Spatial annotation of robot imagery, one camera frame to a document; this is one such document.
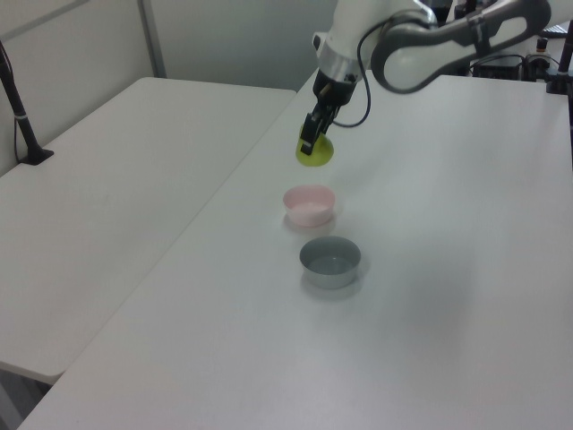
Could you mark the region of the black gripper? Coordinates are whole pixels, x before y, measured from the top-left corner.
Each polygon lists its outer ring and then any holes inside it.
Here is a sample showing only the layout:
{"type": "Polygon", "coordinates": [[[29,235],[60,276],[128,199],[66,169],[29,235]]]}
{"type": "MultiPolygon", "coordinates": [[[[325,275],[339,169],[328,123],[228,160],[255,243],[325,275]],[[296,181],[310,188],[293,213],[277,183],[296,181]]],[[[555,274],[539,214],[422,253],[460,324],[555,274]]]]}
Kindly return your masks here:
{"type": "Polygon", "coordinates": [[[356,79],[336,81],[319,70],[316,74],[312,92],[316,98],[314,112],[321,113],[321,120],[309,113],[304,119],[299,139],[302,141],[301,152],[312,155],[314,145],[320,133],[326,134],[336,119],[337,111],[348,104],[355,91],[356,79]]]}

